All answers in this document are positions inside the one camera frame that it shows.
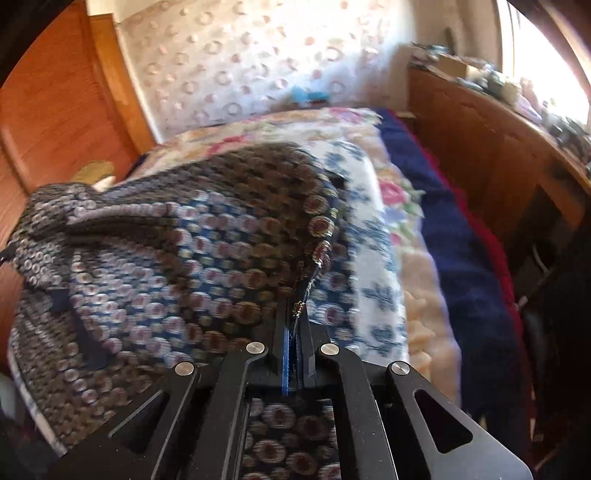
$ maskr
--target white wall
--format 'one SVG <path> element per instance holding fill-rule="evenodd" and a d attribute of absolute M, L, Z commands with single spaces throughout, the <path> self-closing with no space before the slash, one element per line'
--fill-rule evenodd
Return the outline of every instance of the white wall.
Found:
<path fill-rule="evenodd" d="M 89 15 L 113 14 L 116 22 L 122 22 L 133 14 L 149 7 L 158 0 L 86 0 Z"/>
<path fill-rule="evenodd" d="M 478 57 L 502 67 L 501 32 L 496 0 L 457 0 L 466 34 L 464 55 Z"/>
<path fill-rule="evenodd" d="M 347 92 L 335 96 L 337 104 L 405 109 L 407 46 L 412 41 L 444 44 L 444 29 L 450 27 L 459 54 L 500 63 L 493 1 L 87 0 L 87 5 L 91 15 L 113 13 L 139 101 L 154 136 L 163 140 L 199 125 L 239 119 L 227 114 L 232 103 L 240 104 L 239 116 L 253 114 L 261 102 L 265 105 L 260 113 L 285 108 L 294 85 L 329 91 L 335 81 L 342 82 Z M 246 14 L 236 14 L 236 8 Z M 209 11 L 214 23 L 199 25 L 199 15 Z M 264 18 L 270 18 L 268 24 Z M 277 36 L 281 24 L 289 28 L 286 38 Z M 256 38 L 245 48 L 241 35 L 248 31 Z M 315 38 L 313 47 L 304 46 L 308 35 Z M 223 43 L 219 55 L 204 54 L 212 41 Z M 327 63 L 326 49 L 331 47 L 341 49 L 344 58 Z M 366 47 L 378 54 L 360 69 Z M 280 53 L 274 54 L 274 48 Z M 240 54 L 239 62 L 230 61 L 233 53 Z M 285 69 L 291 57 L 300 62 L 294 72 Z M 270 69 L 263 80 L 261 65 Z M 253 78 L 249 68 L 254 69 Z M 311 82 L 318 70 L 322 80 Z M 216 84 L 216 72 L 229 73 L 231 85 Z M 277 89 L 276 83 L 285 80 L 285 88 Z M 195 90 L 190 95 L 187 85 Z M 252 92 L 243 94 L 245 87 Z"/>

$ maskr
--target pink rose pattern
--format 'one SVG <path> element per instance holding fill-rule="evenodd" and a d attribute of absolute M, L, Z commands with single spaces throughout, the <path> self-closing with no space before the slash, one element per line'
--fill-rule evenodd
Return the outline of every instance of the pink rose pattern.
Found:
<path fill-rule="evenodd" d="M 398 205 L 408 202 L 408 193 L 393 181 L 380 180 L 379 189 L 382 192 L 382 200 L 385 205 Z"/>
<path fill-rule="evenodd" d="M 330 113 L 339 120 L 344 120 L 350 124 L 360 124 L 365 120 L 362 115 L 350 108 L 334 106 L 330 108 Z"/>
<path fill-rule="evenodd" d="M 399 247 L 402 245 L 402 238 L 397 233 L 390 233 L 390 237 L 392 238 L 392 244 Z"/>
<path fill-rule="evenodd" d="M 237 135 L 235 137 L 226 137 L 221 142 L 212 144 L 209 149 L 207 150 L 207 156 L 216 155 L 219 153 L 224 153 L 228 150 L 236 149 L 239 147 L 243 147 L 247 141 L 246 135 Z"/>

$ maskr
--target wooden cabinet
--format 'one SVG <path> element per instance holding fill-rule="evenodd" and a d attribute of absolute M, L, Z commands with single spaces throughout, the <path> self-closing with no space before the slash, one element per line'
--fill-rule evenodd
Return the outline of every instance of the wooden cabinet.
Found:
<path fill-rule="evenodd" d="M 529 142 L 511 133 L 500 133 L 496 146 L 480 215 L 497 237 L 508 239 L 534 194 L 541 159 Z"/>
<path fill-rule="evenodd" d="M 430 72 L 410 69 L 409 90 L 421 143 L 505 245 L 537 188 L 577 228 L 591 183 L 548 133 L 495 99 Z"/>
<path fill-rule="evenodd" d="M 123 178 L 138 156 L 106 84 L 83 1 L 37 37 L 0 89 L 1 136 L 26 191 L 92 161 Z"/>

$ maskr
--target bed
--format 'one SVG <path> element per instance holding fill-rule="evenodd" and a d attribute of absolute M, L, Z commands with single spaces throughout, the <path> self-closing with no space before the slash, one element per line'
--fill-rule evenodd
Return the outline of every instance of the bed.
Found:
<path fill-rule="evenodd" d="M 499 268 L 485 248 L 491 239 L 482 242 L 428 154 L 392 113 L 291 111 L 188 131 L 148 153 L 127 182 L 250 145 L 283 141 L 302 145 L 326 170 L 349 180 L 343 195 L 359 220 L 347 225 L 348 241 L 360 249 L 351 257 L 359 271 L 352 275 L 358 308 L 335 308 L 330 295 L 339 291 L 342 299 L 349 293 L 342 291 L 342 279 L 333 283 L 341 275 L 335 264 L 326 277 L 330 281 L 310 293 L 311 320 L 327 324 L 334 342 L 367 361 L 409 361 L 525 458 L 527 382 L 518 328 L 496 274 Z M 367 262 L 379 268 L 362 271 Z M 347 318 L 347 328 L 340 326 L 342 320 L 334 324 L 339 316 Z M 8 359 L 15 382 L 39 429 L 62 454 L 81 435 L 56 434 L 55 420 L 31 395 L 15 337 L 13 330 Z"/>

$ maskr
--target silver pivot bolt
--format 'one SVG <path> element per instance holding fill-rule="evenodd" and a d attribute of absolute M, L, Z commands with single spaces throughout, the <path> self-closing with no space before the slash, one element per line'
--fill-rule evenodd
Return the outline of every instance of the silver pivot bolt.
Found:
<path fill-rule="evenodd" d="M 392 372 L 394 372 L 397 375 L 406 375 L 408 372 L 410 372 L 410 367 L 408 366 L 408 363 L 403 362 L 401 360 L 394 362 L 392 364 L 392 367 L 390 367 L 392 369 Z"/>
<path fill-rule="evenodd" d="M 325 343 L 320 347 L 320 351 L 325 355 L 336 355 L 339 353 L 339 346 L 334 343 Z"/>
<path fill-rule="evenodd" d="M 195 366 L 191 362 L 180 362 L 174 367 L 174 371 L 177 375 L 185 377 L 186 375 L 191 375 L 195 371 Z"/>
<path fill-rule="evenodd" d="M 259 353 L 263 353 L 265 350 L 265 345 L 261 342 L 251 342 L 246 346 L 246 351 L 253 355 L 257 355 Z"/>

